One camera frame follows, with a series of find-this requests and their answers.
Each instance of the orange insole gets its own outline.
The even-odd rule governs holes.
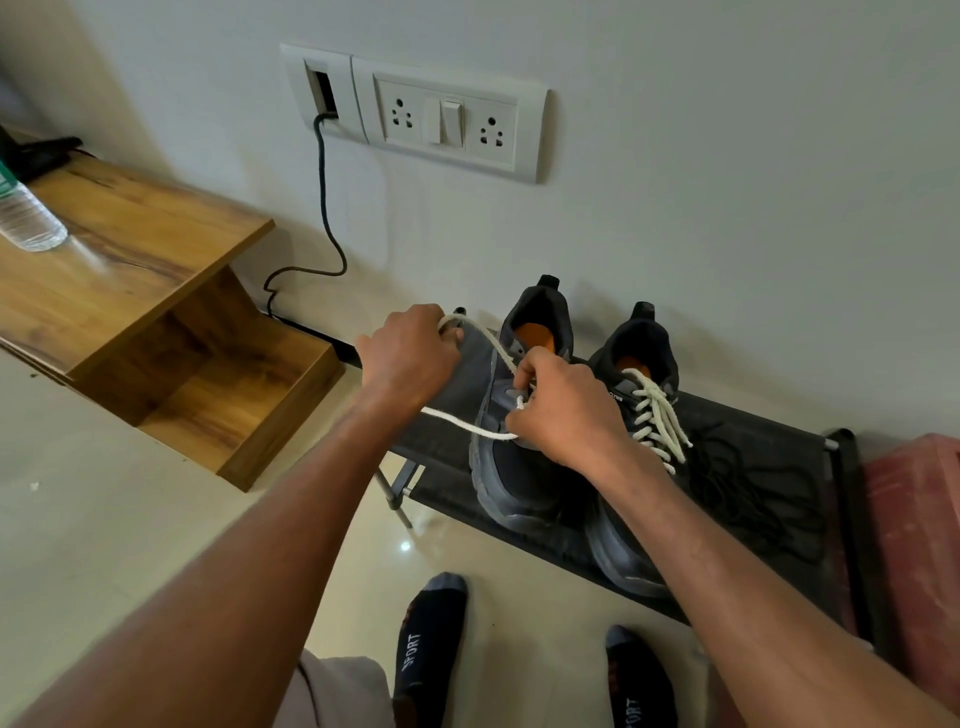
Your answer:
[[[636,369],[644,376],[650,376],[650,368],[635,356],[621,356],[616,360],[616,368],[621,372],[625,369]]]
[[[544,347],[550,353],[557,353],[553,343],[553,331],[543,324],[521,324],[514,334],[527,349]]]

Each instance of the sock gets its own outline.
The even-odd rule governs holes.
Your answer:
[[[646,642],[626,627],[611,627],[607,664],[614,728],[677,728],[673,686]]]
[[[467,582],[444,572],[427,582],[407,609],[396,644],[394,699],[408,697],[418,728],[441,728],[446,693],[467,612]]]

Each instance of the tiled floor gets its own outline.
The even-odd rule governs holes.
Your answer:
[[[197,553],[320,438],[349,370],[249,494],[0,352],[0,723]],[[402,461],[388,455],[384,471]],[[393,677],[396,630],[431,575],[464,574],[468,629],[449,725],[612,726],[603,636],[652,643],[682,726],[704,723],[706,668],[690,630],[409,503],[408,533],[368,490],[307,646],[373,657]]]

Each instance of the plastic bottle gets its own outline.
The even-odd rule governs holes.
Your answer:
[[[0,244],[3,238],[31,253],[56,248],[66,228],[24,184],[0,162]]]

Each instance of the electrical switch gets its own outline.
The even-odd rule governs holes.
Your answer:
[[[440,99],[436,96],[423,102],[423,141],[440,144]]]
[[[464,146],[464,105],[459,101],[444,101],[444,131],[446,143],[458,149]]]

